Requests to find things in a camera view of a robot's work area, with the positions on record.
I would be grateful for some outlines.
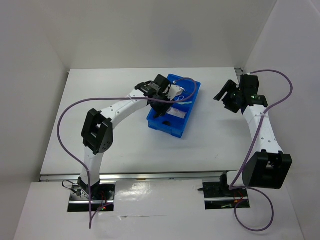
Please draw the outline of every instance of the blue bin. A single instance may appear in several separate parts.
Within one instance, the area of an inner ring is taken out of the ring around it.
[[[181,76],[177,76],[177,75],[173,75],[173,74],[169,74],[167,77],[167,79],[171,83],[173,83],[173,81],[181,79],[181,78],[182,78]],[[180,95],[180,96],[183,96],[184,98],[187,98],[195,89],[195,84],[192,81],[187,80],[187,79],[178,81],[176,84],[185,90],[182,93],[182,95]],[[185,116],[183,118],[182,118],[182,116],[178,117],[178,116],[168,114],[168,113],[165,114],[164,116],[159,116],[157,118],[154,118],[154,115],[156,114],[156,112],[153,109],[151,109],[148,117],[146,118],[148,120],[149,128],[171,134],[172,136],[175,136],[177,138],[181,138],[184,131],[185,131],[185,128],[186,128],[188,119],[190,117],[192,108],[195,105],[201,83],[196,82],[196,86],[197,86],[197,88],[196,88],[195,94],[190,99],[188,99],[186,101],[186,102],[192,102],[192,103],[190,103],[190,104],[174,103],[171,107],[171,108],[178,110],[178,113],[185,113]]]

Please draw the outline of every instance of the black cable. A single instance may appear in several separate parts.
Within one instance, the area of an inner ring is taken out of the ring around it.
[[[73,192],[74,194],[77,194],[77,191],[76,190],[74,190],[74,189],[72,189],[72,188],[69,188],[69,187],[66,187],[65,185],[64,185],[64,182],[69,182],[69,183],[71,183],[72,185],[74,184],[72,181],[69,181],[69,180],[63,180],[62,181],[62,187],[64,187],[64,188],[66,188],[66,189],[69,189],[71,192]]]

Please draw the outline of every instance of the wire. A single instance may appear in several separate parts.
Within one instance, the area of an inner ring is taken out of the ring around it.
[[[69,183],[71,183],[72,185],[74,184],[72,181],[69,181],[69,180],[63,180],[62,181],[62,187],[64,187],[64,188],[66,188],[66,189],[69,189],[71,192],[73,192],[74,194],[77,194],[77,191],[76,190],[74,190],[74,189],[72,189],[72,188],[69,188],[69,187],[66,187],[65,185],[64,185],[64,182],[69,182]]]
[[[153,98],[149,98],[149,97],[142,97],[142,96],[135,96],[135,97],[93,97],[93,98],[87,98],[87,99],[83,99],[83,100],[80,100],[80,101],[77,101],[73,104],[71,104],[70,106],[68,106],[61,114],[59,120],[58,120],[58,124],[57,124],[57,128],[56,128],[56,134],[57,134],[57,138],[58,138],[58,141],[61,145],[61,147],[63,148],[63,150],[69,154],[70,157],[72,157],[73,159],[75,159],[79,164],[81,164],[86,173],[87,173],[87,176],[88,176],[88,200],[89,200],[89,229],[91,229],[91,226],[92,226],[92,220],[94,218],[94,216],[97,214],[98,211],[101,210],[101,208],[99,207],[94,214],[92,214],[92,203],[91,203],[91,200],[92,200],[92,193],[91,193],[91,179],[90,179],[90,171],[89,171],[89,168],[87,167],[87,165],[82,162],[78,157],[76,157],[74,154],[72,154],[72,152],[70,152],[66,146],[64,145],[64,143],[62,142],[61,140],[61,134],[60,134],[60,128],[61,128],[61,122],[64,118],[64,116],[66,115],[66,113],[73,107],[75,107],[76,105],[79,105],[79,104],[82,104],[82,103],[85,103],[85,102],[90,102],[90,101],[106,101],[106,100],[120,100],[120,101],[123,101],[123,100],[148,100],[148,101],[151,101],[151,102],[159,102],[159,103],[166,103],[166,104],[175,104],[175,103],[181,103],[181,102],[184,102],[190,98],[192,98],[192,96],[196,93],[197,91],[197,82],[194,81],[192,78],[189,78],[189,77],[183,77],[183,78],[180,78],[178,80],[176,80],[175,82],[179,82],[179,81],[182,81],[182,80],[189,80],[189,81],[192,81],[194,83],[194,90],[192,92],[191,95],[189,95],[188,97],[182,99],[182,100],[176,100],[176,101],[166,101],[166,100],[160,100],[160,99],[153,99]]]
[[[282,72],[280,72],[280,71],[272,70],[272,69],[263,69],[263,70],[258,70],[258,71],[250,72],[250,73],[248,73],[248,75],[257,74],[257,73],[263,73],[263,72],[271,72],[271,73],[276,73],[276,74],[280,74],[281,76],[283,76],[283,77],[287,80],[287,82],[289,83],[289,85],[290,85],[290,92],[289,92],[288,95],[285,96],[283,99],[281,99],[280,101],[277,101],[276,103],[270,105],[269,107],[267,107],[267,108],[264,110],[263,115],[261,116],[261,119],[260,119],[258,128],[257,128],[257,130],[256,130],[256,132],[255,132],[254,137],[253,137],[252,143],[251,143],[251,145],[250,145],[249,151],[248,151],[248,153],[247,153],[246,156],[245,156],[244,162],[243,162],[241,168],[239,169],[236,177],[234,178],[234,180],[232,181],[232,183],[231,183],[230,186],[229,186],[229,190],[245,189],[245,188],[247,188],[247,189],[256,191],[256,192],[258,192],[258,193],[261,193],[263,196],[265,196],[266,199],[269,201],[270,206],[271,206],[271,220],[270,220],[269,224],[268,224],[266,227],[261,228],[261,229],[252,229],[252,228],[249,228],[249,227],[245,226],[245,225],[238,219],[238,216],[237,216],[237,206],[238,206],[242,201],[240,201],[240,202],[238,202],[238,203],[236,204],[236,206],[235,206],[235,208],[234,208],[234,214],[235,214],[236,220],[239,222],[239,224],[240,224],[242,227],[244,227],[245,229],[247,229],[247,230],[249,230],[249,231],[252,231],[252,232],[262,232],[262,231],[268,229],[268,228],[272,225],[272,223],[273,223],[273,221],[274,221],[274,216],[275,216],[274,206],[273,206],[273,204],[272,204],[271,199],[270,199],[265,193],[263,193],[262,191],[260,191],[260,190],[258,190],[258,189],[255,189],[255,188],[252,188],[252,187],[241,187],[241,186],[240,186],[240,187],[235,187],[234,184],[235,184],[235,182],[239,179],[241,173],[244,171],[245,166],[246,166],[246,164],[247,164],[247,162],[248,162],[248,160],[249,160],[249,157],[250,157],[250,155],[251,155],[251,152],[252,152],[253,149],[254,149],[254,146],[255,146],[255,144],[256,144],[258,135],[259,135],[260,130],[261,130],[261,127],[262,127],[262,123],[263,123],[264,118],[265,118],[265,114],[266,114],[270,109],[274,108],[275,106],[277,106],[277,105],[283,103],[285,100],[287,100],[287,99],[291,96],[291,94],[293,93],[293,91],[294,91],[294,86],[293,86],[291,80],[290,80],[284,73],[282,73]]]

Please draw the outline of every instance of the purple cable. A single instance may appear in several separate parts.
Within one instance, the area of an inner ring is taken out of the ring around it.
[[[90,171],[87,167],[87,165],[85,165],[84,162],[82,162],[79,158],[77,158],[75,155],[73,155],[67,148],[66,146],[64,145],[64,143],[62,142],[61,140],[61,135],[60,135],[60,127],[61,127],[61,122],[62,122],[62,119],[64,118],[64,116],[66,115],[66,113],[71,109],[73,108],[74,106],[78,105],[78,104],[82,104],[82,103],[85,103],[85,102],[89,102],[89,101],[100,101],[100,100],[120,100],[120,101],[124,101],[124,100],[148,100],[148,101],[152,101],[152,102],[159,102],[159,103],[166,103],[166,104],[176,104],[176,103],[181,103],[181,102],[185,102],[186,100],[190,99],[193,97],[193,95],[196,93],[197,91],[197,82],[194,81],[192,78],[189,78],[189,77],[183,77],[183,78],[180,78],[178,80],[175,80],[175,82],[179,82],[179,81],[182,81],[182,80],[190,80],[194,83],[194,90],[193,92],[187,96],[186,98],[184,99],[181,99],[181,100],[176,100],[176,101],[166,101],[166,100],[160,100],[160,99],[153,99],[153,98],[149,98],[149,97],[143,97],[143,96],[135,96],[135,97],[93,97],[93,98],[87,98],[87,99],[83,99],[83,100],[80,100],[80,101],[77,101],[73,104],[71,104],[70,106],[68,106],[61,114],[59,120],[58,120],[58,124],[57,124],[57,128],[56,128],[56,133],[57,133],[57,138],[58,138],[58,141],[61,145],[61,147],[63,148],[63,150],[69,154],[73,159],[75,159],[78,163],[80,163],[84,169],[86,170],[86,173],[88,175],[88,185],[91,186],[91,179],[90,179]],[[91,226],[92,226],[92,220],[94,218],[94,216],[96,215],[97,212],[99,212],[103,207],[109,205],[109,204],[106,204],[102,207],[99,207],[95,213],[92,215],[92,206],[91,206],[91,200],[92,200],[92,195],[91,195],[91,188],[89,187],[88,188],[89,190],[89,193],[88,193],[88,200],[89,200],[89,229],[91,229]]]
[[[285,100],[287,100],[287,99],[291,96],[291,94],[292,94],[292,92],[293,92],[293,90],[294,90],[294,86],[293,86],[291,80],[290,80],[285,74],[283,74],[283,73],[280,72],[280,71],[276,71],[276,70],[272,70],[272,69],[264,69],[264,70],[259,70],[259,71],[253,71],[253,72],[251,72],[251,73],[249,73],[249,74],[257,74],[257,73],[263,73],[263,72],[272,72],[272,73],[280,74],[281,76],[283,76],[283,77],[288,81],[288,83],[289,83],[289,85],[290,85],[290,92],[288,93],[288,95],[287,95],[286,97],[284,97],[283,99],[281,99],[280,101],[277,101],[276,103],[274,103],[274,104],[270,105],[269,107],[267,107],[267,108],[265,109],[265,111],[263,112],[263,114],[265,115],[270,109],[272,109],[273,107],[275,107],[275,106],[283,103]],[[243,201],[240,201],[240,202],[237,203],[237,205],[235,205],[235,207],[234,207],[234,214],[235,214],[236,220],[239,222],[239,224],[240,224],[242,227],[244,227],[245,229],[250,230],[250,231],[252,231],[252,232],[262,232],[262,231],[268,229],[268,228],[272,225],[272,223],[273,223],[273,221],[274,221],[274,216],[275,216],[274,206],[273,206],[273,204],[272,204],[272,202],[271,202],[271,199],[270,199],[265,193],[263,193],[262,191],[257,190],[257,189],[252,188],[252,187],[234,187],[234,184],[235,184],[235,182],[239,179],[241,173],[244,171],[245,166],[246,166],[246,164],[247,164],[247,162],[248,162],[248,160],[249,160],[250,154],[251,154],[251,152],[252,152],[253,149],[254,149],[254,146],[255,146],[255,144],[256,144],[256,141],[257,141],[259,132],[260,132],[261,127],[262,127],[262,123],[263,123],[264,118],[265,118],[264,115],[261,116],[261,119],[260,119],[258,128],[257,128],[257,130],[256,130],[256,132],[255,132],[254,137],[253,137],[253,140],[252,140],[251,146],[250,146],[250,148],[249,148],[249,151],[248,151],[248,153],[247,153],[246,156],[245,156],[244,162],[243,162],[241,168],[239,169],[238,174],[236,175],[236,177],[234,178],[234,180],[232,181],[232,183],[231,183],[230,186],[229,186],[229,190],[245,189],[245,188],[250,189],[250,190],[254,190],[254,191],[256,191],[256,192],[261,193],[262,195],[264,195],[264,196],[266,197],[266,199],[269,201],[270,206],[271,206],[271,212],[272,212],[271,220],[270,220],[269,224],[268,224],[266,227],[261,228],[261,229],[252,229],[252,228],[249,228],[249,227],[245,226],[245,225],[239,220],[239,218],[238,218],[238,216],[237,216],[237,206],[239,205],[239,203],[241,203],[241,202],[243,202]]]

